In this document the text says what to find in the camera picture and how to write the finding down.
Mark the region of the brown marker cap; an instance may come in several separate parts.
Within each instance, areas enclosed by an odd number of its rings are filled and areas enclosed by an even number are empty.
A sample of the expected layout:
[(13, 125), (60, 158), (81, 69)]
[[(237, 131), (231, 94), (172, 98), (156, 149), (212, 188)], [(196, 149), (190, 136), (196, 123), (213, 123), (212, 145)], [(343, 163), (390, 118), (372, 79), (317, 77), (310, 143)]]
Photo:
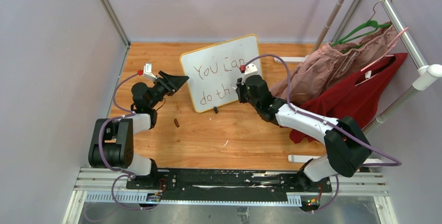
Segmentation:
[(175, 124), (175, 126), (177, 127), (177, 128), (179, 128), (180, 127), (180, 124), (179, 124), (179, 121), (178, 121), (178, 119), (174, 119), (174, 124)]

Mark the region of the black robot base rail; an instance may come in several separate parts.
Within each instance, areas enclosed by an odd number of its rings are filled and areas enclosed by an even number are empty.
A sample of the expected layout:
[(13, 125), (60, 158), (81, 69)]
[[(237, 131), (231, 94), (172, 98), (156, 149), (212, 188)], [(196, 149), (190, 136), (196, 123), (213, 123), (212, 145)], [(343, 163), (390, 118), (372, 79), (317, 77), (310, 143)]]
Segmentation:
[(160, 169), (156, 179), (107, 169), (82, 168), (70, 207), (111, 203), (130, 210), (158, 205), (290, 206), (313, 212), (339, 196), (387, 196), (380, 173), (363, 170), (353, 177), (330, 176), (303, 182), (295, 171)]

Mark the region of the yellow framed whiteboard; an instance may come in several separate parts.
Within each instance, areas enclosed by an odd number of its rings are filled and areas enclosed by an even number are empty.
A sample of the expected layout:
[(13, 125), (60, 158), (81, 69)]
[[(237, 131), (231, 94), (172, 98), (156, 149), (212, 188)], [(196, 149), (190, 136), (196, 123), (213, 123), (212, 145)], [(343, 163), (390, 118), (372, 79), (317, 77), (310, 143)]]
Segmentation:
[(194, 110), (202, 113), (238, 100), (240, 66), (259, 56), (255, 34), (213, 44), (180, 56)]

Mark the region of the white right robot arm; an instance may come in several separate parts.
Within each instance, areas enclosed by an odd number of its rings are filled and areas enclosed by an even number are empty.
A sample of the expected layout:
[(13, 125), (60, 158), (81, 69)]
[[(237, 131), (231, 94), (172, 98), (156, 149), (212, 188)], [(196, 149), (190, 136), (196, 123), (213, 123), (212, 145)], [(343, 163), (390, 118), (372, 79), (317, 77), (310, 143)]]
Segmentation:
[(372, 154), (370, 143), (351, 117), (317, 115), (274, 97), (258, 74), (237, 79), (235, 90), (239, 102), (250, 104), (264, 121), (297, 130), (324, 144), (326, 155), (309, 159), (294, 177), (295, 185), (304, 191), (312, 191), (330, 176), (352, 177)]

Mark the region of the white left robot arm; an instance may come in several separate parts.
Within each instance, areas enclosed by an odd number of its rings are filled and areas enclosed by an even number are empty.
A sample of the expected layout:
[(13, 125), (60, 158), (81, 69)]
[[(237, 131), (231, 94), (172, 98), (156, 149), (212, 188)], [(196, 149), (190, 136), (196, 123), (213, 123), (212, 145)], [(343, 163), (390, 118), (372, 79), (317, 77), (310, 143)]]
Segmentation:
[(155, 106), (174, 95), (188, 76), (174, 76), (163, 71), (152, 76), (153, 86), (138, 82), (131, 88), (133, 103), (125, 115), (101, 118), (95, 122), (88, 162), (93, 168), (122, 172), (132, 182), (147, 189), (165, 185), (156, 162), (134, 151), (134, 135), (150, 130), (157, 122)]

